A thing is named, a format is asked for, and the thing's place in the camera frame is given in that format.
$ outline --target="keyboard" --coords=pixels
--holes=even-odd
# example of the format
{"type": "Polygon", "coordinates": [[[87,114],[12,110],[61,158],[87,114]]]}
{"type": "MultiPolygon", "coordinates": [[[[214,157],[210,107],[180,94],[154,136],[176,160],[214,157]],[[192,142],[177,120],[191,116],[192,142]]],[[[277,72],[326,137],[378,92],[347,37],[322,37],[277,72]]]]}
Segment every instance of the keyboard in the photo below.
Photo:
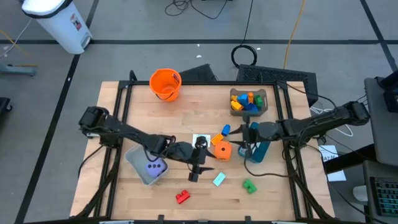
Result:
{"type": "Polygon", "coordinates": [[[398,217],[398,179],[371,177],[377,214],[398,217]]]}

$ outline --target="orange block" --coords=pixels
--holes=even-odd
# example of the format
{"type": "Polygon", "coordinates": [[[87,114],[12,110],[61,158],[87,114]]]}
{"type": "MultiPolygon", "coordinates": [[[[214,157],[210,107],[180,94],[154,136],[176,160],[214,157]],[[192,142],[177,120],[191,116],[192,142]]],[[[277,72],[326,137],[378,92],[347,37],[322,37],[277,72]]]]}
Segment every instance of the orange block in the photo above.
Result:
{"type": "Polygon", "coordinates": [[[223,140],[224,136],[222,134],[217,134],[216,136],[214,136],[213,139],[211,139],[211,143],[213,143],[213,145],[217,145],[217,143],[219,143],[221,140],[223,140]]]}
{"type": "Polygon", "coordinates": [[[249,92],[249,93],[248,93],[248,100],[249,100],[249,103],[253,103],[253,101],[254,101],[254,94],[253,94],[252,92],[249,92]]]}
{"type": "Polygon", "coordinates": [[[226,141],[220,141],[216,144],[214,155],[219,160],[229,161],[232,155],[232,145],[226,141]]]}

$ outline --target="paper sheet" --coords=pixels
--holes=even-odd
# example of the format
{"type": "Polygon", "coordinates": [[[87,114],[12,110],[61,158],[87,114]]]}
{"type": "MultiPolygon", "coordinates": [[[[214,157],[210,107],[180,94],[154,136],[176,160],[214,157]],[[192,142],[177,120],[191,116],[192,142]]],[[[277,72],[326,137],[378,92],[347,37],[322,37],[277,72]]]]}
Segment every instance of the paper sheet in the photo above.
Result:
{"type": "Polygon", "coordinates": [[[200,136],[203,136],[203,137],[206,138],[208,148],[210,148],[211,136],[209,134],[193,134],[192,135],[192,146],[195,147],[195,143],[197,142],[197,138],[200,137],[200,136]]]}
{"type": "MultiPolygon", "coordinates": [[[[324,162],[338,157],[337,154],[334,154],[334,153],[337,153],[337,150],[336,150],[336,147],[333,145],[319,146],[319,150],[322,153],[322,158],[323,158],[324,162]]],[[[328,179],[330,182],[346,181],[347,180],[343,170],[328,174],[328,179]]]]}

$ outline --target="green lego brick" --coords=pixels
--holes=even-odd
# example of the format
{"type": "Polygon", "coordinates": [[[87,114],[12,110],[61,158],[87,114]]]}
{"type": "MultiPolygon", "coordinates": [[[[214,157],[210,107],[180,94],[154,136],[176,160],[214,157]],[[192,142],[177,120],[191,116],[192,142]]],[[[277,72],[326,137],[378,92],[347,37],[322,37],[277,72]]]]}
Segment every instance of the green lego brick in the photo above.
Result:
{"type": "Polygon", "coordinates": [[[246,189],[246,191],[247,191],[249,194],[253,194],[254,192],[257,191],[256,186],[254,186],[254,184],[253,184],[249,179],[246,179],[246,180],[243,182],[243,187],[246,189]]]}
{"type": "Polygon", "coordinates": [[[254,96],[254,104],[261,110],[262,107],[262,98],[260,95],[254,96]]]}

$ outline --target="red lego brick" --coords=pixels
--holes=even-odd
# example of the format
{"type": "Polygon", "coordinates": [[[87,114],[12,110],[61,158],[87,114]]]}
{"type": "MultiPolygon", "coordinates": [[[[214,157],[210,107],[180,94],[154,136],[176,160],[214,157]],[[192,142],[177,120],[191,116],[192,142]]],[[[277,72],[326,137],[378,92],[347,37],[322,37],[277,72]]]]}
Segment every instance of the red lego brick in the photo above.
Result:
{"type": "Polygon", "coordinates": [[[189,195],[189,193],[186,190],[183,190],[181,192],[181,194],[176,195],[175,198],[177,199],[177,203],[181,204],[186,199],[188,199],[190,196],[191,195],[189,195]]]}

